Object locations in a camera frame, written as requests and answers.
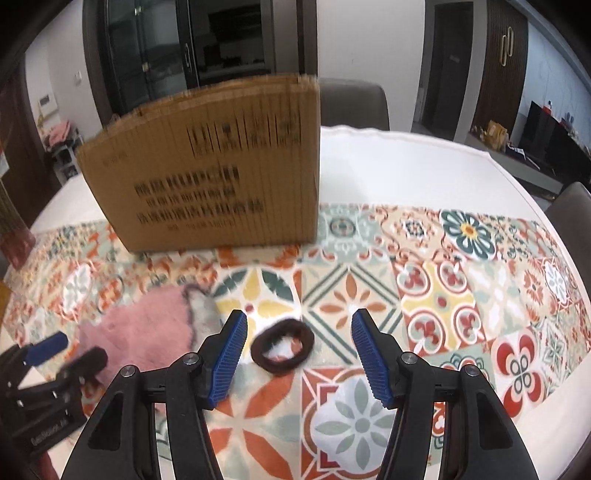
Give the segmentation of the pink fluffy towel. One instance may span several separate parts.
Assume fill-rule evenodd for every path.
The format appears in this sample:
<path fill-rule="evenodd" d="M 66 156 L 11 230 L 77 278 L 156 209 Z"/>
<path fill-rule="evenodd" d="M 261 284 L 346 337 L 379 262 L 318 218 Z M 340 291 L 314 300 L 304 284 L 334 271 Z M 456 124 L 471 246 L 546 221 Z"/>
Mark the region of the pink fluffy towel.
<path fill-rule="evenodd" d="M 106 366 L 96 378 L 108 386 L 126 365 L 134 365 L 140 371 L 169 366 L 192 349 L 193 340 L 187 289 L 164 286 L 151 290 L 133 304 L 109 308 L 96 324 L 82 323 L 77 354 L 93 347 L 106 352 Z"/>

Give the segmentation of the white tree-print cloth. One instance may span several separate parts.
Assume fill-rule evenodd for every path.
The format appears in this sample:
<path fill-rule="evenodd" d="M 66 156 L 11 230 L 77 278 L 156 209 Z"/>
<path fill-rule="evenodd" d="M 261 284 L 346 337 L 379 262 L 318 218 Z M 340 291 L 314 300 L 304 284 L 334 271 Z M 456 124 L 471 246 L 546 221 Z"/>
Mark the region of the white tree-print cloth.
<path fill-rule="evenodd" d="M 191 347 L 197 350 L 206 337 L 221 330 L 221 315 L 214 299 L 197 285 L 187 285 L 184 288 L 183 297 L 187 303 L 192 329 Z"/>

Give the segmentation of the dark brown hair scrunchie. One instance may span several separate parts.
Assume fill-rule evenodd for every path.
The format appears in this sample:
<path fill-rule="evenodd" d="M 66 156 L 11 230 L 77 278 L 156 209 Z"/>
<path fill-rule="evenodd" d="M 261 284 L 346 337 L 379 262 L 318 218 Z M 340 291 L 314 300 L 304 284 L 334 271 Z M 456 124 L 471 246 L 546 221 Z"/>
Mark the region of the dark brown hair scrunchie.
<path fill-rule="evenodd" d="M 308 359 L 314 345 L 315 334 L 306 323 L 284 319 L 254 338 L 250 356 L 267 373 L 284 376 Z"/>

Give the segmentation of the glass vase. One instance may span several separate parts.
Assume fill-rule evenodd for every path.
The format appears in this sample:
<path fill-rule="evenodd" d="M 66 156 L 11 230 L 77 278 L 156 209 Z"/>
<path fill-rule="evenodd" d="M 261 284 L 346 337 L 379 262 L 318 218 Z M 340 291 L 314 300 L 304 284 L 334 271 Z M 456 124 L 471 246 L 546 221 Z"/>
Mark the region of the glass vase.
<path fill-rule="evenodd" d="M 1 252 L 14 269 L 20 270 L 36 239 L 14 207 L 4 185 L 1 185 L 0 194 Z"/>

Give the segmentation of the patterned tablecloth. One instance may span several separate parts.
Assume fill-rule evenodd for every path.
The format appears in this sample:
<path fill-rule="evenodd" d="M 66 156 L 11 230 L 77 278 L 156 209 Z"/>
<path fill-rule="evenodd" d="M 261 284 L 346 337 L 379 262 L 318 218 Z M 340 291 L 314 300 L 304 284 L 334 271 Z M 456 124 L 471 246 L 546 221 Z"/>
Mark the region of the patterned tablecloth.
<path fill-rule="evenodd" d="M 36 222 L 37 245 L 5 281 L 4 344 L 75 337 L 160 287 L 197 284 L 249 336 L 294 318 L 315 347 L 274 377 L 243 354 L 207 417 L 229 479 L 372 479 L 394 413 L 373 397 L 353 314 L 431 364 L 476 365 L 543 479 L 590 430 L 590 301 L 552 224 L 487 154 L 413 135 L 328 128 L 318 238 L 304 246 L 131 254 L 82 179 Z"/>

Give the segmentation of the white shoe rack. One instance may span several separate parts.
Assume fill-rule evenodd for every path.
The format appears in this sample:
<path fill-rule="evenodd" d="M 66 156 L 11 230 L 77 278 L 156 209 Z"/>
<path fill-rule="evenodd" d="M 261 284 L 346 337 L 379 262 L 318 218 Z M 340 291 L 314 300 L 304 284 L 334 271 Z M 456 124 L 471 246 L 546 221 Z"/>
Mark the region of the white shoe rack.
<path fill-rule="evenodd" d="M 83 143 L 82 135 L 77 128 L 74 128 L 63 141 L 49 147 L 53 171 L 61 186 L 81 173 L 76 150 Z"/>

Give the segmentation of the brown cardboard box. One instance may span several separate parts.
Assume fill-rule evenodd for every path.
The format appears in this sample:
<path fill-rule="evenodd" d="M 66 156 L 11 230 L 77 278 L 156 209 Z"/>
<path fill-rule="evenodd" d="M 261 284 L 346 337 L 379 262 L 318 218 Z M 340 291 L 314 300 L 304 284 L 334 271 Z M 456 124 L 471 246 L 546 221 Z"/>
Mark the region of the brown cardboard box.
<path fill-rule="evenodd" d="M 130 252 L 307 244 L 320 137 L 317 78 L 256 76 L 144 104 L 77 160 Z"/>

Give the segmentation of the grey chair at right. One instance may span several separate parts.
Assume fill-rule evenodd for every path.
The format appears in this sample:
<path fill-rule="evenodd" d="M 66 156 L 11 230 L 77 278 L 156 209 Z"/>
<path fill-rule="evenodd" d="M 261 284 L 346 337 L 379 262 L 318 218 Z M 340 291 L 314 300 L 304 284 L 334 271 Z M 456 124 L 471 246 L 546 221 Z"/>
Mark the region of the grey chair at right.
<path fill-rule="evenodd" d="M 591 199 L 580 182 L 570 184 L 546 210 L 546 216 L 569 251 L 581 278 L 590 288 Z"/>

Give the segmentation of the white low bench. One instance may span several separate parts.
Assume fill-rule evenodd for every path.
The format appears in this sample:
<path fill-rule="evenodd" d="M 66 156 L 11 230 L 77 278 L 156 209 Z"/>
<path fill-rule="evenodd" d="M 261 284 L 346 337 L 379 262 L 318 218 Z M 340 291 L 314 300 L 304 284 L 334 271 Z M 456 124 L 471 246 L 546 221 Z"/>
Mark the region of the white low bench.
<path fill-rule="evenodd" d="M 490 149 L 478 137 L 468 134 L 466 145 L 489 153 L 491 157 L 507 170 L 525 190 L 532 196 L 544 198 L 553 202 L 560 194 L 563 184 L 558 180 L 542 173 L 530 163 L 524 163 L 505 153 Z"/>

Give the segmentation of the black tv cabinet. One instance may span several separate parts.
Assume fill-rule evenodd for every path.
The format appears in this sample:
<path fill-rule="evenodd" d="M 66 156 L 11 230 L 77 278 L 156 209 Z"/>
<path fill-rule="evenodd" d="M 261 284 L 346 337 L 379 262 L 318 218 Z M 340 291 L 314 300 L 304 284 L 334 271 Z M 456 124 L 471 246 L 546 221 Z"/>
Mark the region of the black tv cabinet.
<path fill-rule="evenodd" d="M 535 102 L 531 102 L 520 147 L 534 162 L 564 185 L 590 185 L 590 157 L 566 128 Z"/>

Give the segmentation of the black glass sliding door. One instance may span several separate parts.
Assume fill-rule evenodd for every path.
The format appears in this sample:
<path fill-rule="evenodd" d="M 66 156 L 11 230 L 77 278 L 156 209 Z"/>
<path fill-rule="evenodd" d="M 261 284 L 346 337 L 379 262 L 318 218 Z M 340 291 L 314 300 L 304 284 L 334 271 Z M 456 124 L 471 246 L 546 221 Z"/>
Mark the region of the black glass sliding door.
<path fill-rule="evenodd" d="M 184 90 L 318 72 L 314 1 L 85 1 L 82 32 L 102 124 Z"/>

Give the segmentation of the dark wooden door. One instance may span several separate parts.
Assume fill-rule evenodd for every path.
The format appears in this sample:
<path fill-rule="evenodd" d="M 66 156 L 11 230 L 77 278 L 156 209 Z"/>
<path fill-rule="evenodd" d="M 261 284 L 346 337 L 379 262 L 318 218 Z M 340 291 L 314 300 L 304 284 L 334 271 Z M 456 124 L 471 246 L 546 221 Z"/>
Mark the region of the dark wooden door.
<path fill-rule="evenodd" d="M 528 20 L 508 1 L 487 2 L 487 43 L 473 125 L 494 121 L 511 134 L 525 82 Z"/>

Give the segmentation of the wall intercom panel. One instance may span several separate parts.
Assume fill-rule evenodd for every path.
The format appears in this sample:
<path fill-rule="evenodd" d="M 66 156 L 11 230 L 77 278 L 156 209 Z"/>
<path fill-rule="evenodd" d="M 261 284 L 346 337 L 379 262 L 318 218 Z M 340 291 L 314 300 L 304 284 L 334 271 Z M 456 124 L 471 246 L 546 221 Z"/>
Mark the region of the wall intercom panel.
<path fill-rule="evenodd" d="M 43 119 L 54 115 L 58 110 L 58 104 L 52 92 L 48 92 L 38 98 L 39 114 Z"/>

